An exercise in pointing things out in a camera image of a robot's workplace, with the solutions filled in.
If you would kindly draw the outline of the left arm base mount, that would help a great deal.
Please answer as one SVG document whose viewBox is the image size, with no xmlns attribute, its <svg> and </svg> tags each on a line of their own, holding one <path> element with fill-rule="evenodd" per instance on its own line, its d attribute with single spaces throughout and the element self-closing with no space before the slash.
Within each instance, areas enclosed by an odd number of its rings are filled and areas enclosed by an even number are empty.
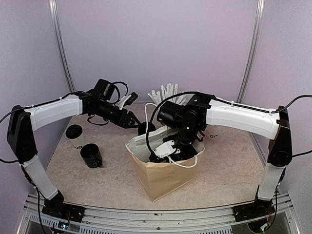
<svg viewBox="0 0 312 234">
<path fill-rule="evenodd" d="M 68 203 L 61 203 L 59 205 L 48 203 L 42 208 L 43 214 L 79 223 L 82 222 L 84 212 L 84 207 Z"/>
</svg>

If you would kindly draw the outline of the brown paper bag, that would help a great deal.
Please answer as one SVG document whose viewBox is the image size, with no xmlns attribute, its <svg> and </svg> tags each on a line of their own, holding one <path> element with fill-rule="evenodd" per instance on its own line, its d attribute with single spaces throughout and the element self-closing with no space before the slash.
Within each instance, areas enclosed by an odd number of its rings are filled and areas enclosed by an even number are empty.
<svg viewBox="0 0 312 234">
<path fill-rule="evenodd" d="M 145 134 L 125 143 L 139 181 L 152 202 L 163 198 L 196 177 L 205 146 L 198 140 L 193 146 L 195 152 L 188 160 L 180 160 L 176 163 L 153 163 L 149 160 L 150 151 L 146 145 Z"/>
</svg>

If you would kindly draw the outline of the white paper cup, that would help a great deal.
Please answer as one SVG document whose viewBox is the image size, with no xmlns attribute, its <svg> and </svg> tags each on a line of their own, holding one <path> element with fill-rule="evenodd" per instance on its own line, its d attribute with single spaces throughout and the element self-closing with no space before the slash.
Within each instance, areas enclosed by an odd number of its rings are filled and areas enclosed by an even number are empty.
<svg viewBox="0 0 312 234">
<path fill-rule="evenodd" d="M 79 137 L 69 140 L 72 143 L 75 150 L 81 150 L 81 148 L 85 145 L 85 139 L 83 135 L 80 135 Z"/>
</svg>

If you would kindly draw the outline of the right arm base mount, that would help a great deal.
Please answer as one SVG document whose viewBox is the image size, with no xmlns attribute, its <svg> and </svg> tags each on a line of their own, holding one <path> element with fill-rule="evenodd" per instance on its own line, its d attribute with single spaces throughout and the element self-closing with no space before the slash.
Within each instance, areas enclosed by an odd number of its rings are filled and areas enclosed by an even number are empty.
<svg viewBox="0 0 312 234">
<path fill-rule="evenodd" d="M 236 222 L 266 216 L 275 212 L 272 200 L 255 200 L 248 204 L 234 206 L 232 210 Z"/>
</svg>

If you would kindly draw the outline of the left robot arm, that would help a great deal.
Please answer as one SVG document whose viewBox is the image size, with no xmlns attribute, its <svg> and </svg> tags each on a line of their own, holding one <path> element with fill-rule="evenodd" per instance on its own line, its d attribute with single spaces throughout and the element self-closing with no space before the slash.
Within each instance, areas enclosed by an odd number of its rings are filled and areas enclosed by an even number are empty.
<svg viewBox="0 0 312 234">
<path fill-rule="evenodd" d="M 104 120 L 103 125 L 112 123 L 123 129 L 138 127 L 140 121 L 126 109 L 137 100 L 136 92 L 126 91 L 116 101 L 110 100 L 114 92 L 119 91 L 119 84 L 125 85 L 121 81 L 99 79 L 89 91 L 71 92 L 36 105 L 16 105 L 4 116 L 9 118 L 6 140 L 16 159 L 3 162 L 17 162 L 30 184 L 43 196 L 44 207 L 59 217 L 68 213 L 68 205 L 50 180 L 39 156 L 39 150 L 52 139 L 47 131 L 57 122 L 81 115 L 87 115 L 88 121 L 100 117 Z"/>
</svg>

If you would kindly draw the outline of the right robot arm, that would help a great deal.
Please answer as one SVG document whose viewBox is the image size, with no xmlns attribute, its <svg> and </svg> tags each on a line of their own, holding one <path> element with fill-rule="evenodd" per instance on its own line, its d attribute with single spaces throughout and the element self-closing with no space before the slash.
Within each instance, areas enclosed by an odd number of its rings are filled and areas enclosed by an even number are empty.
<svg viewBox="0 0 312 234">
<path fill-rule="evenodd" d="M 173 140 L 155 149 L 148 147 L 150 161 L 172 162 L 172 156 L 180 154 L 182 160 L 190 158 L 190 150 L 197 134 L 206 126 L 224 126 L 261 135 L 269 139 L 269 155 L 265 172 L 257 188 L 255 200 L 249 206 L 253 216 L 260 216 L 272 204 L 283 172 L 296 156 L 292 150 L 292 136 L 287 106 L 278 109 L 257 108 L 223 100 L 214 95 L 190 91 L 192 97 L 185 105 L 163 100 L 153 111 L 152 117 L 178 129 Z"/>
</svg>

